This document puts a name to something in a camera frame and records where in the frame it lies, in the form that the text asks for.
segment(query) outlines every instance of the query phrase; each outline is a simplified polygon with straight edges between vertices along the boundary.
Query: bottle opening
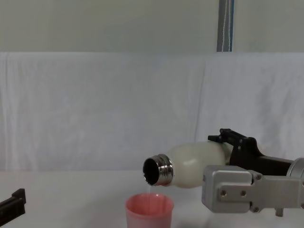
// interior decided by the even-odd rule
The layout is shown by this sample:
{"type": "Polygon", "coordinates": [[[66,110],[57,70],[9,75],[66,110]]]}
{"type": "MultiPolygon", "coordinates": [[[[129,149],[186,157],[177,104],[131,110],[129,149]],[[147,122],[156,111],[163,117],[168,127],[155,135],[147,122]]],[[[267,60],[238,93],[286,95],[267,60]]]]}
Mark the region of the bottle opening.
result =
{"type": "Polygon", "coordinates": [[[160,176],[159,167],[155,160],[148,158],[142,168],[143,176],[150,185],[155,185],[160,176]]]}
{"type": "Polygon", "coordinates": [[[165,154],[159,154],[144,162],[142,172],[148,184],[167,186],[173,178],[173,165],[165,154]]]}

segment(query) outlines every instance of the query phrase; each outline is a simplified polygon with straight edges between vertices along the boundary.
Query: black object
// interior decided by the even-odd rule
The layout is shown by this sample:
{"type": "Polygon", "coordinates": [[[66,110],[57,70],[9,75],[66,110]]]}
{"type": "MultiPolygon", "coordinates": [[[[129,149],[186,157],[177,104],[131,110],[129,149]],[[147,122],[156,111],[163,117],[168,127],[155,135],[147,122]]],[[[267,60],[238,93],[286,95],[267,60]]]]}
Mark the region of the black object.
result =
{"type": "Polygon", "coordinates": [[[220,129],[219,132],[220,135],[209,135],[208,140],[233,146],[229,165],[263,175],[286,176],[293,161],[263,155],[257,147],[255,138],[245,137],[231,129],[220,129]]]}
{"type": "Polygon", "coordinates": [[[0,203],[0,227],[25,214],[26,203],[25,190],[19,189],[11,195],[11,198],[0,203]]]}

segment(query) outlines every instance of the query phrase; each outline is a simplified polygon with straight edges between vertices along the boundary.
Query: white backdrop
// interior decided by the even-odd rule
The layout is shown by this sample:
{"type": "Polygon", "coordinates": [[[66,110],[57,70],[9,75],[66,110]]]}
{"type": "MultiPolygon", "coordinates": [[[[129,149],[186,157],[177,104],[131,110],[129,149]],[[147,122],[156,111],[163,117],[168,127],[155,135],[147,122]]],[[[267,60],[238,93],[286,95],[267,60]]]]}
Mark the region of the white backdrop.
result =
{"type": "Polygon", "coordinates": [[[303,155],[304,54],[2,53],[0,169],[140,169],[228,127],[303,155]]]}

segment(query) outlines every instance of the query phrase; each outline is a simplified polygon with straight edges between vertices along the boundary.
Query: metal bracket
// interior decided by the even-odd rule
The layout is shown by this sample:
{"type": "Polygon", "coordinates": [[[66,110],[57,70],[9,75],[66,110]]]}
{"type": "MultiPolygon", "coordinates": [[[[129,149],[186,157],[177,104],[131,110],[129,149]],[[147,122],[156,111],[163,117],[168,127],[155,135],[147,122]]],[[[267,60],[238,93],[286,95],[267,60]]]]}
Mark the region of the metal bracket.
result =
{"type": "Polygon", "coordinates": [[[202,200],[213,212],[260,212],[275,208],[304,209],[304,180],[287,176],[263,176],[236,166],[207,166],[204,171],[202,200]]]}

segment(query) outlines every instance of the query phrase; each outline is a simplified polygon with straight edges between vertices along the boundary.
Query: plastic cup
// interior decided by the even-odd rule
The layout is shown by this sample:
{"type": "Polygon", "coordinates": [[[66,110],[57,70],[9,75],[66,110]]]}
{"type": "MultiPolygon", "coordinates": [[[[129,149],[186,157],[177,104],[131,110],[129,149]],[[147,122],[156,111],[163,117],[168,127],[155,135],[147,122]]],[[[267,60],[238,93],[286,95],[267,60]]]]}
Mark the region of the plastic cup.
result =
{"type": "Polygon", "coordinates": [[[170,228],[173,201],[164,195],[143,193],[130,197],[126,204],[128,228],[170,228]]]}

